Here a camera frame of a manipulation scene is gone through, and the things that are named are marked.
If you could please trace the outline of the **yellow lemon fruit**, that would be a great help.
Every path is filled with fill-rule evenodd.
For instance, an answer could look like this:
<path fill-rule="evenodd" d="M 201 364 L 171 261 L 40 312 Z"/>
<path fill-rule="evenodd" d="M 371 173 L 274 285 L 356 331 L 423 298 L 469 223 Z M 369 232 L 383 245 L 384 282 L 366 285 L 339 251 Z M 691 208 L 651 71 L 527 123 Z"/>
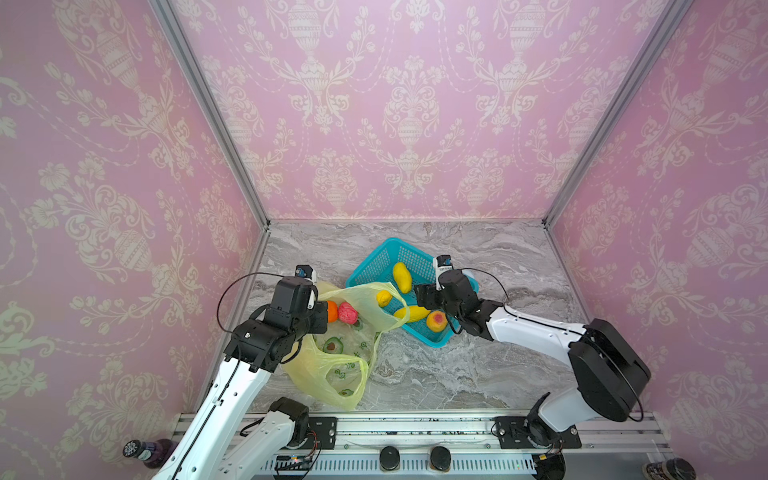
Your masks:
<path fill-rule="evenodd" d="M 376 294 L 376 301 L 380 308 L 385 308 L 392 301 L 392 295 L 387 290 L 381 290 Z"/>

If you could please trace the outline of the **orange yellow fruit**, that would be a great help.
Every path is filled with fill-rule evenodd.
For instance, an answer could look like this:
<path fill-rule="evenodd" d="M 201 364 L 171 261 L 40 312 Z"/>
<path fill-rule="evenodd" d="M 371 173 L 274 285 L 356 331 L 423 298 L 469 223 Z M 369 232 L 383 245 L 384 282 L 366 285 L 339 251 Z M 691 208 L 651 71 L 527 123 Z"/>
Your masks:
<path fill-rule="evenodd" d="M 434 333 L 441 333 L 448 327 L 448 318 L 442 311 L 432 311 L 426 318 L 427 328 Z"/>

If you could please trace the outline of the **dark jar bottom right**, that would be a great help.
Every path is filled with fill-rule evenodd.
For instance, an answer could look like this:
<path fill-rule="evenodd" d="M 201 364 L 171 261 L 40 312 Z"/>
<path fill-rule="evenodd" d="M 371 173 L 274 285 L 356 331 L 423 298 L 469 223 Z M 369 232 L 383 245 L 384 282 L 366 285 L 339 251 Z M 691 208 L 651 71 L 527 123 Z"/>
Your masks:
<path fill-rule="evenodd" d="M 641 473 L 646 480 L 696 480 L 695 468 L 683 458 L 645 464 Z"/>

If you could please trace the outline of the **purple plastic bottle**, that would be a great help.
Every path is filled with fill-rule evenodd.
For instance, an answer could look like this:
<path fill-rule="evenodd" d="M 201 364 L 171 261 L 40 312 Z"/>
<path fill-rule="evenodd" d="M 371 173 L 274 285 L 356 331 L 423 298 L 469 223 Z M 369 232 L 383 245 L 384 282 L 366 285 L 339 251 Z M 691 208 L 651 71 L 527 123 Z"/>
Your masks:
<path fill-rule="evenodd" d="M 123 446 L 122 455 L 128 459 L 139 460 L 148 469 L 155 470 L 166 463 L 176 446 L 175 441 L 166 438 L 155 441 L 132 439 Z"/>

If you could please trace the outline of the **black round knob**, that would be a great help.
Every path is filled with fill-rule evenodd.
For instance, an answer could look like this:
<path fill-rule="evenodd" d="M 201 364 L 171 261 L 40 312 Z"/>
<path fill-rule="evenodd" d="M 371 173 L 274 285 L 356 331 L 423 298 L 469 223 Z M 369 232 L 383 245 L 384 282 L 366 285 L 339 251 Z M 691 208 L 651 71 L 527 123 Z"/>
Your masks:
<path fill-rule="evenodd" d="M 401 455 L 395 446 L 385 446 L 379 452 L 379 468 L 383 472 L 394 472 L 400 469 Z"/>
<path fill-rule="evenodd" d="M 448 448 L 435 446 L 429 452 L 430 468 L 438 472 L 448 472 L 451 469 L 452 455 Z"/>

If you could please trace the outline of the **yellow mango fruit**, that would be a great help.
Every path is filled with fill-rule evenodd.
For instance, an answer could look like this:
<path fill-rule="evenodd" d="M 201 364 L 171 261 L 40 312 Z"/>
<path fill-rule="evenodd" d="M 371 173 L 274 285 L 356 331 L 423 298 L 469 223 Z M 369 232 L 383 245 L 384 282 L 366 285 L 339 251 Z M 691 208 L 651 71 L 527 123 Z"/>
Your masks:
<path fill-rule="evenodd" d="M 413 278 L 410 270 L 403 262 L 398 262 L 392 269 L 393 280 L 399 291 L 408 294 L 413 289 Z"/>
<path fill-rule="evenodd" d="M 408 317 L 408 322 L 413 323 L 413 322 L 418 322 L 423 319 L 426 319 L 430 314 L 431 314 L 431 311 L 424 307 L 420 307 L 417 305 L 410 305 L 410 306 L 406 306 L 398 309 L 394 313 L 394 316 L 397 319 L 404 319 L 405 317 Z"/>

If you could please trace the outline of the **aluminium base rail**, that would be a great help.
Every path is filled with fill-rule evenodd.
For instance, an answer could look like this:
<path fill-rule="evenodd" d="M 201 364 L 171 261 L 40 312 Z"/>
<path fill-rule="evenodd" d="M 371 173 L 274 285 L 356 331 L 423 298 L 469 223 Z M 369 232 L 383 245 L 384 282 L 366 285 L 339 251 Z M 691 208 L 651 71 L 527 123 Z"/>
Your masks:
<path fill-rule="evenodd" d="M 497 410 L 308 414 L 305 441 L 279 450 L 252 479 L 544 477 L 562 464 L 575 477 L 580 471 L 633 472 L 647 461 L 672 455 L 651 414 L 640 422 L 580 422 L 562 434 L 558 448 L 532 444 L 523 429 L 526 416 Z M 262 418 L 244 418 L 231 444 L 243 441 Z M 379 468 L 379 452 L 388 445 L 401 455 L 400 469 L 394 472 Z M 429 465 L 429 452 L 438 445 L 452 455 L 445 473 Z"/>

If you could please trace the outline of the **right black round knob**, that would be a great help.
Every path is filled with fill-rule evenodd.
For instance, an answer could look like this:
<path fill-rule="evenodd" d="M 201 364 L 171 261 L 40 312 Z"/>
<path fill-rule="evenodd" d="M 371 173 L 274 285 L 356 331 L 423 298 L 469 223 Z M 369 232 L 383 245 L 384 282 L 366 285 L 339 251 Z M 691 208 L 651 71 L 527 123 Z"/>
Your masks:
<path fill-rule="evenodd" d="M 430 468 L 438 472 L 448 472 L 451 469 L 452 455 L 448 448 L 435 446 L 429 452 Z"/>

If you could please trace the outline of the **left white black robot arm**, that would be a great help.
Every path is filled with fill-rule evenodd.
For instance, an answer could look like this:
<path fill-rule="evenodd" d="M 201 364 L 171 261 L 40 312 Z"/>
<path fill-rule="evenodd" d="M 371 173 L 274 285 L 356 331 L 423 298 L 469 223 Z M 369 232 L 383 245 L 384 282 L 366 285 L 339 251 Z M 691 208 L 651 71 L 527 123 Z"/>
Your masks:
<path fill-rule="evenodd" d="M 279 450 L 301 445 L 308 409 L 281 398 L 237 446 L 231 444 L 252 402 L 278 366 L 298 357 L 308 335 L 326 332 L 328 304 L 316 274 L 299 265 L 281 276 L 269 303 L 230 332 L 205 400 L 158 479 L 252 479 Z"/>

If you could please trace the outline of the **yellow plastic bag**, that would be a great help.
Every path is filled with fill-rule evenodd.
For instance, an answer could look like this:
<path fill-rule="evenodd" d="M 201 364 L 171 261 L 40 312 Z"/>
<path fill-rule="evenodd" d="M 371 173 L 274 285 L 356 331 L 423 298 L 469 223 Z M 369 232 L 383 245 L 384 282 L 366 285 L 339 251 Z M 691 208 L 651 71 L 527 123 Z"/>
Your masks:
<path fill-rule="evenodd" d="M 406 305 L 405 298 L 390 282 L 371 282 L 349 288 L 318 283 L 319 298 L 337 305 L 350 303 L 359 313 L 355 325 L 339 320 L 324 334 L 308 334 L 302 339 L 298 356 L 282 366 L 293 384 L 315 400 L 336 409 L 350 411 L 360 403 L 377 348 L 383 335 L 402 327 L 408 317 L 397 319 L 390 311 Z M 380 308 L 376 294 L 387 290 L 392 301 Z"/>

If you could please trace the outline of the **red fruit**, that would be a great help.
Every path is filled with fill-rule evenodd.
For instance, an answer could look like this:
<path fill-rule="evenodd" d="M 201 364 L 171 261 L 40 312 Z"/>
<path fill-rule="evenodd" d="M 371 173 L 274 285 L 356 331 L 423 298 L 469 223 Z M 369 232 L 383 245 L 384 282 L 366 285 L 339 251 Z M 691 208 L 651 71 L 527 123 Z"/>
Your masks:
<path fill-rule="evenodd" d="M 338 320 L 347 325 L 355 325 L 359 321 L 358 311 L 348 302 L 342 302 L 337 308 Z"/>

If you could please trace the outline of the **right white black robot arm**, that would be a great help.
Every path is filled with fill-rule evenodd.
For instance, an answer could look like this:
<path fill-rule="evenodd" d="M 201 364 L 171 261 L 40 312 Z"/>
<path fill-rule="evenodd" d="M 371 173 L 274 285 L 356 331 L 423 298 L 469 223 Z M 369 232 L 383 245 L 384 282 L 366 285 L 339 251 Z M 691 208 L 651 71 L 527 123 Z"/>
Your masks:
<path fill-rule="evenodd" d="M 579 324 L 526 315 L 479 297 L 469 278 L 453 269 L 413 291 L 419 306 L 443 311 L 470 335 L 521 346 L 570 366 L 576 384 L 544 394 L 526 416 L 523 429 L 532 444 L 558 448 L 564 432 L 595 418 L 644 419 L 640 397 L 652 374 L 610 322 L 595 318 Z"/>

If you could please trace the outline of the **left black round knob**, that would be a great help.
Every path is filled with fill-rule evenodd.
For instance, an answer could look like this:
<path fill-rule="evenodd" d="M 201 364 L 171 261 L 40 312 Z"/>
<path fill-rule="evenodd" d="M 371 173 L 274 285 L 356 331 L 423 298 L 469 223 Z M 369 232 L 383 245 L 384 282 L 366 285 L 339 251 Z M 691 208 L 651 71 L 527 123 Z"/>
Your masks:
<path fill-rule="evenodd" d="M 379 468 L 383 472 L 394 472 L 400 469 L 401 455 L 395 446 L 385 446 L 379 452 Z"/>

